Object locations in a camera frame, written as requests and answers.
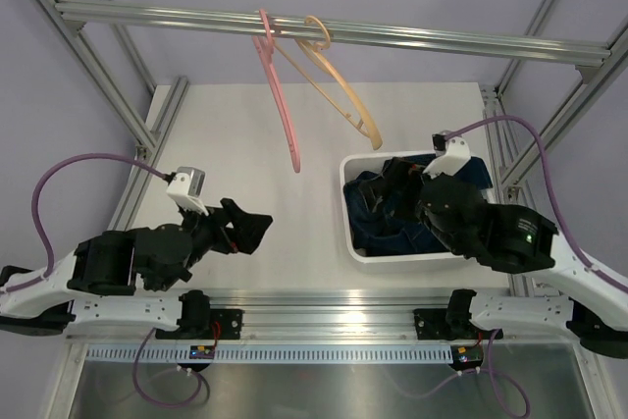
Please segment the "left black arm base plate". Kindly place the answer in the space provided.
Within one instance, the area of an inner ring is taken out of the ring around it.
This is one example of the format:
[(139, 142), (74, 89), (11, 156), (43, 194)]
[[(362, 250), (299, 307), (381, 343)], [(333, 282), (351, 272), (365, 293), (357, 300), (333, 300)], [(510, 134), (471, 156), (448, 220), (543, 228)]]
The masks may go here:
[(156, 330), (157, 340), (239, 340), (244, 312), (239, 309), (210, 309), (185, 312), (171, 332)]

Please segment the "beige plastic hanger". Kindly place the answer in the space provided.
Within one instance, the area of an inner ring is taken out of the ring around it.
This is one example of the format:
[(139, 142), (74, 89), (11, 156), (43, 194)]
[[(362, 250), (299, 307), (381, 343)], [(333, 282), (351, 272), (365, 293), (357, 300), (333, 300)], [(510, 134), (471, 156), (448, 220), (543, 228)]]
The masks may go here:
[(352, 114), (342, 109), (342, 107), (332, 98), (327, 91), (316, 82), (307, 72), (301, 68), (295, 60), (275, 41), (275, 52), (279, 51), (284, 58), (363, 136), (367, 137), (374, 150), (378, 150), (383, 145), (383, 139), (380, 131), (372, 118), (369, 110), (364, 105), (359, 95), (351, 87), (348, 81), (340, 74), (333, 64), (324, 56), (323, 52), (331, 46), (331, 35), (324, 24), (314, 16), (306, 16), (304, 20), (306, 26), (316, 26), (323, 33), (322, 41), (309, 41), (304, 39), (296, 39), (301, 52), (314, 64), (319, 70), (333, 78), (341, 87), (353, 108), (357, 112), (358, 118), (354, 119)]

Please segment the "dark blue denim skirt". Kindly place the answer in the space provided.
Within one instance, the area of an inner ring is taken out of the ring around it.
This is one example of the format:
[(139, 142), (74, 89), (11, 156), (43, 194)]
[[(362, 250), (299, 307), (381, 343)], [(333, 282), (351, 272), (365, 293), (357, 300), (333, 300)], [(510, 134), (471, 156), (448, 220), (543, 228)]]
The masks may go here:
[[(399, 158), (428, 165), (436, 155), (431, 153)], [(381, 178), (382, 169), (390, 159), (382, 163), (378, 172), (364, 170), (355, 179), (343, 185), (342, 192), (352, 231), (353, 247), (363, 250), (368, 257), (445, 253), (445, 247), (419, 220), (402, 221), (389, 217), (386, 213), (386, 203), (376, 214), (367, 210), (358, 185), (362, 181)]]

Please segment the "pink plastic hanger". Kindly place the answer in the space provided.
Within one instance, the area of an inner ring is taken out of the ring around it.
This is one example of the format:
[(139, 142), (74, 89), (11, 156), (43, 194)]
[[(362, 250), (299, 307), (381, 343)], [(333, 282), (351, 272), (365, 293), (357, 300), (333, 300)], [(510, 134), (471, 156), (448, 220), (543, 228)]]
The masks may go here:
[(252, 36), (251, 39), (260, 59), (262, 68), (267, 78), (271, 93), (276, 103), (278, 113), (285, 132), (288, 152), (293, 171), (298, 174), (301, 171), (301, 159), (298, 141), (295, 135), (294, 125), (291, 119), (289, 107), (284, 95), (284, 90), (277, 74), (273, 55), (275, 52), (275, 41), (270, 26), (269, 18), (264, 9), (259, 10), (259, 17), (262, 22), (264, 32), (259, 36)]

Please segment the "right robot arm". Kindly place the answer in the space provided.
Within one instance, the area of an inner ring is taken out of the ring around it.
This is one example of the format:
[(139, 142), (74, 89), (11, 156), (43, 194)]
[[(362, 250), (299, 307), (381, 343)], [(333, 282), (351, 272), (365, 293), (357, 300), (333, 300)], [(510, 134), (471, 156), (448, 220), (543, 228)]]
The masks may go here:
[(538, 277), (560, 290), (546, 300), (452, 292), (445, 308), (414, 311), (420, 340), (474, 340), (491, 332), (555, 331), (602, 356), (627, 356), (627, 294), (597, 264), (585, 265), (549, 219), (489, 202), (483, 161), (431, 177), (418, 160), (392, 158), (343, 189), (356, 247), (374, 255), (447, 250), (507, 275)]

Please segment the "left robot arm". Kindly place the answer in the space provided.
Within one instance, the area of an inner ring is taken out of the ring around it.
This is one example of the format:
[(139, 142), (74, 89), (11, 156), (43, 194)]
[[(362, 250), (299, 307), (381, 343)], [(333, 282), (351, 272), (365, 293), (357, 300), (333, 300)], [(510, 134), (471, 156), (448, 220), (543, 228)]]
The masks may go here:
[(177, 224), (106, 231), (81, 242), (50, 274), (16, 266), (1, 271), (1, 329), (30, 337), (73, 327), (143, 328), (159, 340), (236, 340), (243, 312), (215, 308), (192, 289), (192, 267), (209, 252), (253, 254), (273, 223), (224, 198), (202, 211), (180, 208)]

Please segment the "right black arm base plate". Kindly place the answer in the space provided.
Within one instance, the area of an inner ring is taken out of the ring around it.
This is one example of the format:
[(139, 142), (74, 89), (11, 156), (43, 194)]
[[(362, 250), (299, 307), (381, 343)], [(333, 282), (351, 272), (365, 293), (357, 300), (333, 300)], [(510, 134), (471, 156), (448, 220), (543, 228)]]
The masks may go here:
[(471, 313), (444, 308), (419, 308), (413, 311), (418, 340), (488, 340), (491, 330), (471, 322)]

